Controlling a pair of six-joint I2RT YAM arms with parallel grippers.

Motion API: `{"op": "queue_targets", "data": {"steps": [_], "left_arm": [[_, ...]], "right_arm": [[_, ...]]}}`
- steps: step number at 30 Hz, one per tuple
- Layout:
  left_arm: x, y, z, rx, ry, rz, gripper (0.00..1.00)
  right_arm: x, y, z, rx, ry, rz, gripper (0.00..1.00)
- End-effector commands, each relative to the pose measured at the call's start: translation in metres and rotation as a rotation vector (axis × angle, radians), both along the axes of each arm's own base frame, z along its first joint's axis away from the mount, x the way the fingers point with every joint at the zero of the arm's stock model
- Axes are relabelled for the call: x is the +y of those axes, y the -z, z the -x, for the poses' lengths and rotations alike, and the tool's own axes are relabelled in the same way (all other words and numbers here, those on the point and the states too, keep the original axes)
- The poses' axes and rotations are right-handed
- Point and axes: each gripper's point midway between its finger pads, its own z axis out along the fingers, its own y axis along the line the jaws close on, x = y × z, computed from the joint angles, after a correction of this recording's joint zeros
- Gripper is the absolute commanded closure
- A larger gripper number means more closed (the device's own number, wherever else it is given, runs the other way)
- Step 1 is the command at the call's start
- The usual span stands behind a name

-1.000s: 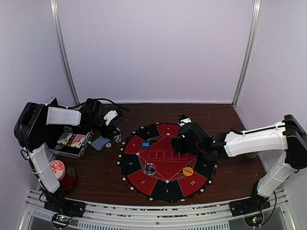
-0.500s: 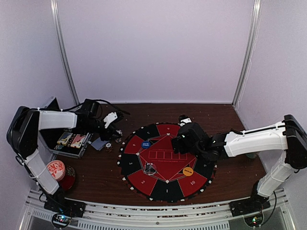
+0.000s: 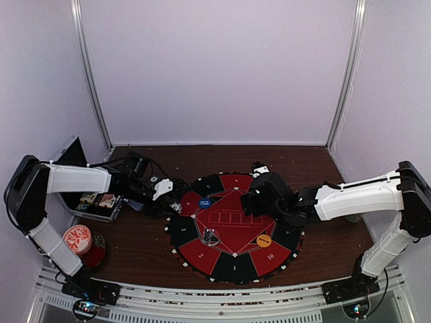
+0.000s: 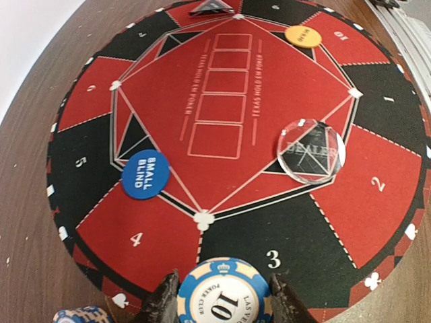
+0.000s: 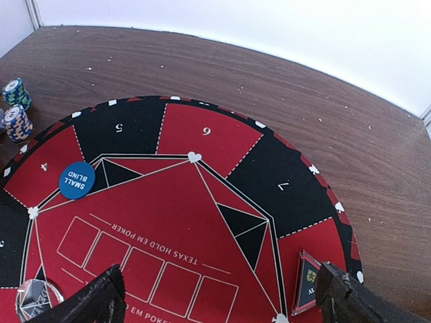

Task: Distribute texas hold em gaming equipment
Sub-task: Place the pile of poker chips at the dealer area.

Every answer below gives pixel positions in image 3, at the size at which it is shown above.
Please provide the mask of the orange big blind button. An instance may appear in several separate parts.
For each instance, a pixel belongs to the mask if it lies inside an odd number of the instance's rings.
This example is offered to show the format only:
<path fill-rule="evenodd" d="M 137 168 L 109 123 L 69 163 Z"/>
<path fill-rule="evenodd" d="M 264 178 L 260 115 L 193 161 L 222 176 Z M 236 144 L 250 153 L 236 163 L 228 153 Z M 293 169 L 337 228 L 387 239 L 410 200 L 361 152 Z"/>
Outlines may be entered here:
<path fill-rule="evenodd" d="M 261 234 L 257 237 L 256 242 L 259 247 L 268 248 L 272 243 L 272 239 L 267 234 Z"/>

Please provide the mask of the blue small blind button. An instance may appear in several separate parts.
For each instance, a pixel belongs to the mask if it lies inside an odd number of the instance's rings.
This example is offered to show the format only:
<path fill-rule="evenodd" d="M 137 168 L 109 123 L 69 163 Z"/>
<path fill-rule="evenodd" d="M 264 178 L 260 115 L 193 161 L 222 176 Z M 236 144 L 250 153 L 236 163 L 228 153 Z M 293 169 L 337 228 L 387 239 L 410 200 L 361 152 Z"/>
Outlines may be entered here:
<path fill-rule="evenodd" d="M 211 207 L 211 205 L 212 205 L 212 201 L 209 198 L 202 198 L 198 202 L 198 207 L 200 209 L 208 209 Z"/>

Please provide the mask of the white grey chip stack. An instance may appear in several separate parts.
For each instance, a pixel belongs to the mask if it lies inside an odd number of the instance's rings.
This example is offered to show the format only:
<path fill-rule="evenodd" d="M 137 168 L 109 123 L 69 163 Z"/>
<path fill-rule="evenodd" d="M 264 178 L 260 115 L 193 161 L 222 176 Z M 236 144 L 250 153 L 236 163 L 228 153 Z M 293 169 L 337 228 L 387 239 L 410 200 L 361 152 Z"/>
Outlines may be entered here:
<path fill-rule="evenodd" d="M 174 202 L 170 205 L 170 208 L 177 212 L 178 214 L 181 214 L 183 207 L 179 202 Z"/>

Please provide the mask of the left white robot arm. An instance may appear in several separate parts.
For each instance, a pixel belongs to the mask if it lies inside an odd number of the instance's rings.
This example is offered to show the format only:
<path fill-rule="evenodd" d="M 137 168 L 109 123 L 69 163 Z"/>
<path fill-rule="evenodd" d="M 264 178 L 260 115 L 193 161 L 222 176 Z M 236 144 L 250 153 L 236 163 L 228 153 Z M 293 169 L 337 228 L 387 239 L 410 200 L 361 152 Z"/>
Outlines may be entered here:
<path fill-rule="evenodd" d="M 180 213 L 180 199 L 188 190 L 184 180 L 168 174 L 154 159 L 134 152 L 85 166 L 25 155 L 6 186 L 3 201 L 15 228 L 61 273 L 72 277 L 72 290 L 89 299 L 97 292 L 96 282 L 83 274 L 87 271 L 85 264 L 51 225 L 47 197 L 110 193 L 141 203 L 148 215 L 159 216 Z"/>

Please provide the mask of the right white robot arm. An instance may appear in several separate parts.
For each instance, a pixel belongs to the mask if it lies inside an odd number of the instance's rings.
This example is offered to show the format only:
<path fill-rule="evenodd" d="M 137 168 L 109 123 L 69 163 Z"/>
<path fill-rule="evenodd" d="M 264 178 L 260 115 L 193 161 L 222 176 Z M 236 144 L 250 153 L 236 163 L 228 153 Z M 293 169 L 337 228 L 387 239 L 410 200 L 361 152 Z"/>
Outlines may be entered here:
<path fill-rule="evenodd" d="M 371 249 L 358 258 L 345 291 L 359 297 L 411 243 L 430 235 L 430 185 L 409 161 L 382 176 L 343 184 L 324 183 L 294 192 L 275 172 L 256 162 L 240 202 L 246 216 L 268 215 L 288 228 L 377 211 L 396 216 Z"/>

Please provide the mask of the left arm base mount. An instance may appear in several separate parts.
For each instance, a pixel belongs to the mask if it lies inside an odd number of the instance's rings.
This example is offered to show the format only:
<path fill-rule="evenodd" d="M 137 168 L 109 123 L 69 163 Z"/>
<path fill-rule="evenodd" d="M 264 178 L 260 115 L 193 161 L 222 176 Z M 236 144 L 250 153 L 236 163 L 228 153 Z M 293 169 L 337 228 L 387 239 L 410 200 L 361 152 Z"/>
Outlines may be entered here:
<path fill-rule="evenodd" d="M 102 305 L 115 306 L 121 286 L 116 283 L 99 281 L 92 278 L 91 270 L 83 266 L 73 275 L 65 276 L 62 293 Z"/>

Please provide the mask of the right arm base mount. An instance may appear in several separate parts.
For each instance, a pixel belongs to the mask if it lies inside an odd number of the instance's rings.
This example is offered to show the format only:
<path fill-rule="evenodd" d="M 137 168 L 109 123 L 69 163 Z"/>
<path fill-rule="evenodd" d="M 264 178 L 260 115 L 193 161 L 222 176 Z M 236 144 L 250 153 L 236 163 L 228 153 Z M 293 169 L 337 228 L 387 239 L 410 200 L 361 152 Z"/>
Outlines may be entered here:
<path fill-rule="evenodd" d="M 353 299 L 364 299 L 369 294 L 380 291 L 378 283 L 371 283 L 370 285 L 365 285 L 364 283 L 355 284 L 350 279 L 324 283 L 321 287 L 327 305 Z"/>

